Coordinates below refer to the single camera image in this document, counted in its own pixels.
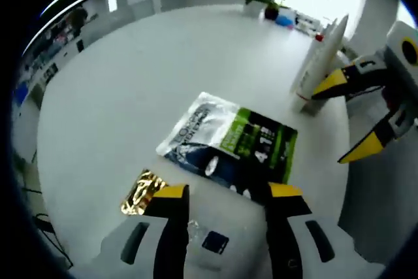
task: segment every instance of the white table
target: white table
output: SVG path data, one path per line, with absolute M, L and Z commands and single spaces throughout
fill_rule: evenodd
M 75 264 L 98 254 L 125 219 L 120 203 L 144 167 L 169 184 L 190 184 L 191 219 L 230 238 L 217 262 L 222 277 L 239 278 L 249 261 L 265 259 L 259 205 L 155 153 L 202 91 L 297 129 L 289 183 L 316 214 L 338 221 L 348 172 L 337 163 L 349 149 L 344 98 L 315 118 L 291 112 L 289 88 L 311 39 L 240 10 L 194 7 L 139 20 L 92 44 L 49 83 L 38 130 L 40 184 Z

